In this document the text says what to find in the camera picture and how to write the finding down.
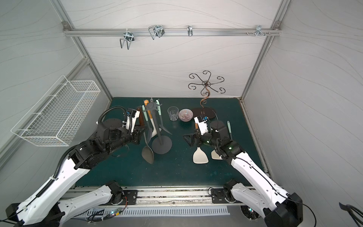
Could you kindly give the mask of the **grey utensil mint handle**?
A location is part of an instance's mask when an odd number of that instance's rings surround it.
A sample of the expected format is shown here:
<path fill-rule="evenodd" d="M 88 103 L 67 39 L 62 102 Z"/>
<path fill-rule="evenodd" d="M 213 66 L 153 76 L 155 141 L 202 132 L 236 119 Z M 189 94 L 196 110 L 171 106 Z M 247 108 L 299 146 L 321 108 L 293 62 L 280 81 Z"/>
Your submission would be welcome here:
<path fill-rule="evenodd" d="M 163 124 L 163 119 L 162 119 L 162 112 L 161 112 L 161 104 L 159 102 L 159 100 L 156 100 L 156 104 L 157 104 L 157 112 L 159 114 L 159 119 L 160 119 L 160 128 L 162 130 L 164 130 L 165 132 L 169 133 L 170 135 L 172 135 L 165 127 L 164 127 L 164 124 Z"/>

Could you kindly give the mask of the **cream spatula mint handle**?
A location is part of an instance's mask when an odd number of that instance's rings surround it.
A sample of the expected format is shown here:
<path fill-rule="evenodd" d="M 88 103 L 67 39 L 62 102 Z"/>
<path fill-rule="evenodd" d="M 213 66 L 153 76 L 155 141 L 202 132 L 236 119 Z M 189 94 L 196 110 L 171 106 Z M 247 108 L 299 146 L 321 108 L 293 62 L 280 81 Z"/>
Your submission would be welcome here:
<path fill-rule="evenodd" d="M 221 156 L 219 156 L 215 150 L 213 150 L 213 151 L 211 152 L 211 158 L 212 158 L 213 160 L 222 160 Z"/>

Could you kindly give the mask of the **grey turner mint handle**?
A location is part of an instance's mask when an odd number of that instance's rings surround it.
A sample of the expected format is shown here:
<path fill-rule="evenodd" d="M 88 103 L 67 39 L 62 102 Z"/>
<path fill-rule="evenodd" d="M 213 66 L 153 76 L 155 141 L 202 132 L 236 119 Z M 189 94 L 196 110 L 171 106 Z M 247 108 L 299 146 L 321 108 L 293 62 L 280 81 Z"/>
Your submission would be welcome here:
<path fill-rule="evenodd" d="M 143 111 L 143 114 L 144 114 L 144 118 L 145 118 L 145 121 L 146 121 L 146 125 L 147 125 L 147 136 L 146 136 L 146 141 L 147 143 L 150 142 L 151 138 L 152 138 L 152 132 L 153 132 L 153 129 L 151 128 L 150 126 L 150 123 L 149 123 L 149 120 L 148 120 L 148 113 L 147 113 L 147 110 L 145 108 L 145 106 L 143 105 L 142 106 L 142 111 Z"/>

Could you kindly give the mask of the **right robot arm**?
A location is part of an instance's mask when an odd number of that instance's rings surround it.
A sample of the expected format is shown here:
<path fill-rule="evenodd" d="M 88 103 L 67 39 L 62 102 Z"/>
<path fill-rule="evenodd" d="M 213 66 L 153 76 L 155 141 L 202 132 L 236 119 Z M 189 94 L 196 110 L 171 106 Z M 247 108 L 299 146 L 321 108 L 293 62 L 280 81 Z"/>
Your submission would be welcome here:
<path fill-rule="evenodd" d="M 236 141 L 232 140 L 228 128 L 222 121 L 207 122 L 206 117 L 194 119 L 197 128 L 193 134 L 183 138 L 189 146 L 207 145 L 213 147 L 217 155 L 253 186 L 247 188 L 242 183 L 230 181 L 224 187 L 228 202 L 240 201 L 264 219 L 268 227 L 297 227 L 303 221 L 303 203 L 296 193 L 290 194 L 280 187 Z"/>

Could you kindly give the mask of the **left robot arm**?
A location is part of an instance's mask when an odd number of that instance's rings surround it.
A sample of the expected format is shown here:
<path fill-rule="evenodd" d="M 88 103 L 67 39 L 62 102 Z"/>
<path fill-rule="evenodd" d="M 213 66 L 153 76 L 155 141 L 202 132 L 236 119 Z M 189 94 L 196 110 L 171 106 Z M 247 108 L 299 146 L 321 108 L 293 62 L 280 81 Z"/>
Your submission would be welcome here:
<path fill-rule="evenodd" d="M 104 117 L 112 110 L 121 109 L 124 119 Z M 69 219 L 98 205 L 119 205 L 126 201 L 123 189 L 110 181 L 97 190 L 79 197 L 61 197 L 83 176 L 112 154 L 133 143 L 138 145 L 145 127 L 137 125 L 139 109 L 112 107 L 97 121 L 96 131 L 85 141 L 69 148 L 61 157 L 54 174 L 33 195 L 6 209 L 4 222 L 15 227 L 61 227 Z"/>

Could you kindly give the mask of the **white spatula light wood handle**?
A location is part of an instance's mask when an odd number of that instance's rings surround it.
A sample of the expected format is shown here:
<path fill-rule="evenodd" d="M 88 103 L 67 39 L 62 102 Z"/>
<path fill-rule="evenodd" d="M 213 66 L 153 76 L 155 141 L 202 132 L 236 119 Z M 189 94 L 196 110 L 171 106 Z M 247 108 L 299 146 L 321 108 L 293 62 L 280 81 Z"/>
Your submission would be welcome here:
<path fill-rule="evenodd" d="M 206 164 L 209 162 L 209 159 L 206 153 L 200 148 L 201 146 L 201 135 L 197 134 L 197 149 L 193 154 L 193 162 L 195 164 Z"/>

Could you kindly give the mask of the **grey spatula mint handle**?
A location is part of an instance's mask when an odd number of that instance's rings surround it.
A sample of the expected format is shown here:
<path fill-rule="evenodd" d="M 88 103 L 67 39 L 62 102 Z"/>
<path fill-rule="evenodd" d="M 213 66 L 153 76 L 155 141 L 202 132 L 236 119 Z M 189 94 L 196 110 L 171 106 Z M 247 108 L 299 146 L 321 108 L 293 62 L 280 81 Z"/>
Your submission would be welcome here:
<path fill-rule="evenodd" d="M 227 128 L 228 128 L 230 139 L 232 140 L 233 136 L 232 136 L 232 129 L 231 129 L 230 121 L 227 121 Z"/>

